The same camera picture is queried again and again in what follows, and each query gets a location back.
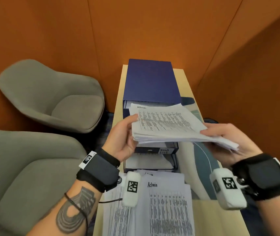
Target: wrist-mounted device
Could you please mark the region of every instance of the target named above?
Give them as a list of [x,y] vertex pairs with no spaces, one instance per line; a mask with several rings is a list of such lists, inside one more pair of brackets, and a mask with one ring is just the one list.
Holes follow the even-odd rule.
[[80,163],[77,173],[79,181],[86,181],[99,192],[109,191],[117,186],[119,178],[119,160],[103,149],[91,151]]
[[246,158],[232,165],[233,175],[253,200],[266,200],[280,195],[280,162],[270,155]]

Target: gray armchair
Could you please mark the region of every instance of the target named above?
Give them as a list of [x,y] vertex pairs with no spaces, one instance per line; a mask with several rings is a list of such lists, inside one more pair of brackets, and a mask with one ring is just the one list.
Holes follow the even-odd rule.
[[92,131],[104,110],[96,79],[57,72],[32,59],[5,69],[0,90],[22,114],[64,131]]
[[0,236],[31,230],[71,187],[85,156],[68,136],[0,130]]

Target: white tracking device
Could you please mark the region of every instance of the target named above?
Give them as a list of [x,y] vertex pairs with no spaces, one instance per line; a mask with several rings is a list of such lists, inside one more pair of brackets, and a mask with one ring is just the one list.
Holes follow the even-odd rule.
[[224,210],[240,210],[247,207],[247,201],[241,191],[247,185],[240,185],[237,177],[229,169],[214,169],[210,174],[210,181],[217,200]]
[[127,207],[135,207],[139,198],[139,184],[141,175],[137,172],[129,171],[125,180],[122,204]]

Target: person's left forearm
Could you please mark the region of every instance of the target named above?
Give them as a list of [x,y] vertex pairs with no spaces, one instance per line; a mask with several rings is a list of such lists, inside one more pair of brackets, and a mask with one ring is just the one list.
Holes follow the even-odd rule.
[[[102,196],[89,183],[76,180],[67,195],[88,216],[88,223],[94,215]],[[62,236],[84,235],[86,231],[85,217],[67,199],[63,197],[50,213],[40,220],[27,236]]]

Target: cable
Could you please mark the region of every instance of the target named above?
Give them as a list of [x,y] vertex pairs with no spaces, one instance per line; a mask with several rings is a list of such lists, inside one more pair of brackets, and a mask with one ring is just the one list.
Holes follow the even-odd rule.
[[111,203],[111,202],[120,201],[120,200],[122,200],[122,198],[114,199],[114,200],[110,200],[110,201],[102,201],[102,202],[99,202],[99,204]]
[[201,146],[199,146],[197,143],[194,143],[194,144],[196,144],[198,147],[200,147],[200,149],[203,151],[203,153],[204,153],[204,154],[205,154],[205,156],[207,157],[207,159],[208,159],[208,161],[209,161],[209,165],[210,165],[210,170],[211,170],[211,172],[212,172],[211,163],[210,163],[210,160],[209,160],[209,158],[208,158],[207,154],[206,154],[206,153],[205,153],[205,151],[201,148]]
[[85,235],[87,236],[87,228],[88,228],[88,225],[87,225],[87,214],[79,207],[75,204],[75,202],[72,201],[72,199],[69,198],[69,196],[67,195],[67,193],[64,193],[64,196],[67,198],[67,200],[77,209],[79,210],[79,212],[81,214],[83,214],[83,216],[85,217],[85,223],[86,223],[86,231],[85,231]]

